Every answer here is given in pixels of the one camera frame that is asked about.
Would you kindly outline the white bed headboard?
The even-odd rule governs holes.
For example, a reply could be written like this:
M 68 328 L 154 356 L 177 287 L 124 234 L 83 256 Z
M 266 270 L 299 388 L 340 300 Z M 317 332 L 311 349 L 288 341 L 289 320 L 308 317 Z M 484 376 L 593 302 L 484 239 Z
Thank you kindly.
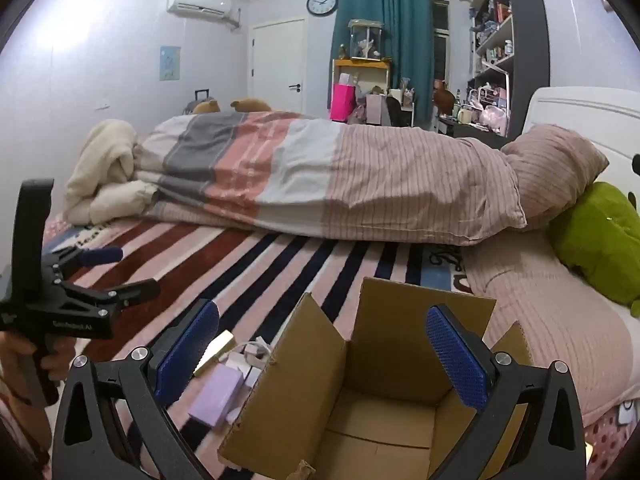
M 601 87 L 538 89 L 529 102 L 524 131 L 550 124 L 574 130 L 594 144 L 610 164 L 599 179 L 624 194 L 639 194 L 640 96 Z

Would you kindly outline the pink pillow on mattress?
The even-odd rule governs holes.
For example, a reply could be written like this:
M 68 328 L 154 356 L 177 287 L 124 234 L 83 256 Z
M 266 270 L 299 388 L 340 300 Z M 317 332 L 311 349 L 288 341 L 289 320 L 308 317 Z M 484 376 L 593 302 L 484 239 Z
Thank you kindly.
M 503 231 L 462 259 L 473 294 L 496 300 L 486 342 L 518 322 L 534 365 L 570 368 L 586 426 L 638 399 L 638 318 L 563 266 L 546 232 Z

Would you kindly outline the brown teddy bear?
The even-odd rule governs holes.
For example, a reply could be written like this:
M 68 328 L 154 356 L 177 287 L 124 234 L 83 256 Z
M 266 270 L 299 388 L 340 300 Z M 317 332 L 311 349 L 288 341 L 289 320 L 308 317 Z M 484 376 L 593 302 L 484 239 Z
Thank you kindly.
M 240 113 L 253 113 L 253 112 L 270 112 L 271 107 L 264 101 L 248 98 L 242 100 L 236 100 L 230 103 L 230 106 Z M 192 110 L 193 114 L 207 114 L 207 113 L 219 113 L 220 107 L 215 100 L 205 101 L 198 104 Z

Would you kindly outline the purple rectangular box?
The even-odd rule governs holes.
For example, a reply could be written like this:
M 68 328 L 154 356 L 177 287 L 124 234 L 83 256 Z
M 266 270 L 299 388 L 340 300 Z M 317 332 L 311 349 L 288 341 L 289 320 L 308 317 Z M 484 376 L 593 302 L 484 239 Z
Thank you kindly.
M 244 375 L 236 368 L 218 364 L 189 408 L 189 416 L 209 427 L 219 427 L 244 382 Z

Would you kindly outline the striped plush bed blanket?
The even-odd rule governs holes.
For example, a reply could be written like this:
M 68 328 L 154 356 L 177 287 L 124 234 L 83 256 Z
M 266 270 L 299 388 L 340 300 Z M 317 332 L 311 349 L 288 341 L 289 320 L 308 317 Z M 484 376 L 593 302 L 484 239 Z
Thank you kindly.
M 271 344 L 303 294 L 349 338 L 364 278 L 471 290 L 459 249 L 427 244 L 336 242 L 153 220 L 72 228 L 61 219 L 48 224 L 44 241 L 47 250 L 122 248 L 122 261 L 77 271 L 72 280 L 82 287 L 105 290 L 148 278 L 160 284 L 160 296 L 122 314 L 113 338 L 79 341 L 78 352 L 94 362 L 149 344 L 201 299 L 216 304 L 219 328 L 235 342 Z

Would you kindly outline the white air conditioner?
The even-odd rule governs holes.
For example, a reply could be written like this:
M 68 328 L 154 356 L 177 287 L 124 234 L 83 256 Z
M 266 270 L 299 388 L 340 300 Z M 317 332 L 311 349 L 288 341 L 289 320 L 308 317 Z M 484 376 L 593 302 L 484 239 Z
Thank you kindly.
M 167 11 L 175 14 L 205 16 L 221 20 L 238 28 L 240 21 L 233 16 L 232 0 L 167 0 Z

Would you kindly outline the white door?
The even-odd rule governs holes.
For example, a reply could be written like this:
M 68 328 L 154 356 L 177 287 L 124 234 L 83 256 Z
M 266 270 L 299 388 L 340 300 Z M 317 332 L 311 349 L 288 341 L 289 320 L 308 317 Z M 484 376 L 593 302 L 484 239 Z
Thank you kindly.
M 250 96 L 273 110 L 304 110 L 306 21 L 262 24 L 250 38 Z

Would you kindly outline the teal curtain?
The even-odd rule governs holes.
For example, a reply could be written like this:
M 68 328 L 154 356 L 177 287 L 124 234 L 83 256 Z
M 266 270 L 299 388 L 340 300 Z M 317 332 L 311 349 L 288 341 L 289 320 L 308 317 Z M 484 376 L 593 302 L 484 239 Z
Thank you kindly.
M 349 44 L 348 22 L 354 18 L 383 24 L 382 55 L 392 62 L 392 86 L 407 78 L 416 90 L 414 122 L 427 126 L 432 117 L 434 84 L 433 0 L 338 0 L 330 58 Z

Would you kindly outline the brown round plush toy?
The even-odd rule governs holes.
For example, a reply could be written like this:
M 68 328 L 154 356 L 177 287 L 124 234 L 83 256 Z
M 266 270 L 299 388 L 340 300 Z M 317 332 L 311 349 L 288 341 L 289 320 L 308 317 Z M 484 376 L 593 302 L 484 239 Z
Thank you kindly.
M 439 116 L 452 115 L 456 96 L 447 89 L 446 82 L 441 79 L 434 80 L 433 101 Z

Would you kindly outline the round wall clock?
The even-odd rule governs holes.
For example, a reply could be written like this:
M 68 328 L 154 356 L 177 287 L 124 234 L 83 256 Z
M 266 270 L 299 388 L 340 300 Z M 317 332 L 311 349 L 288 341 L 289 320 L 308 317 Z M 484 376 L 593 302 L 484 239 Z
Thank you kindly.
M 336 11 L 338 0 L 307 0 L 306 9 L 309 14 L 317 18 L 331 15 Z

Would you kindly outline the gold shiny small box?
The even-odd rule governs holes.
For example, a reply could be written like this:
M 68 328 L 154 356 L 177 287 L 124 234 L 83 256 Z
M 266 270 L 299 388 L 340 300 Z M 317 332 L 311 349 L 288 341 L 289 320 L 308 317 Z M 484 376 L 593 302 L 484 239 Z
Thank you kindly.
M 234 336 L 230 330 L 223 330 L 205 349 L 200 362 L 194 368 L 193 375 L 198 376 L 206 371 L 209 365 L 216 363 L 221 356 L 230 351 L 235 345 Z

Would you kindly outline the pink striped pillow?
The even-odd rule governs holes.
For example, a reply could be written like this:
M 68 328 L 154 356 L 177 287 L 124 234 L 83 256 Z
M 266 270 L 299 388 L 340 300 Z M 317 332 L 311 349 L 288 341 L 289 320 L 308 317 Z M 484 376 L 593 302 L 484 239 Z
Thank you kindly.
M 573 207 L 608 168 L 608 159 L 574 130 L 537 124 L 501 151 L 518 177 L 527 231 L 541 229 Z

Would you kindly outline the bright pink bag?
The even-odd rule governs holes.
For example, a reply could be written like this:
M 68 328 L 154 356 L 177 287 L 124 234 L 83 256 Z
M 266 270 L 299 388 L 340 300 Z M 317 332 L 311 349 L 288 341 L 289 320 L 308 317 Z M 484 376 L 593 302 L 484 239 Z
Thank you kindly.
M 347 122 L 355 109 L 356 87 L 351 84 L 336 84 L 333 87 L 330 119 L 332 122 Z

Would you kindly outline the green plush toy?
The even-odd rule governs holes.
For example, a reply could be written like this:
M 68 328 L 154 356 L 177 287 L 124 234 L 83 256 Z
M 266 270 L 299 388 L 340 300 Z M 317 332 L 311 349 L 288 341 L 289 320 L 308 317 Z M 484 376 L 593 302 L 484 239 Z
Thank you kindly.
M 550 223 L 559 260 L 597 292 L 639 315 L 639 215 L 616 186 L 594 182 Z

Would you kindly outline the glass display case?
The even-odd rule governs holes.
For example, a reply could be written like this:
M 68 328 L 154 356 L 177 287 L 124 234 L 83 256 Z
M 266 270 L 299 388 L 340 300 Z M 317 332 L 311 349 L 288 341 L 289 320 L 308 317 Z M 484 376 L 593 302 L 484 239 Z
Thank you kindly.
M 349 57 L 378 61 L 382 58 L 383 23 L 355 18 L 348 23 Z

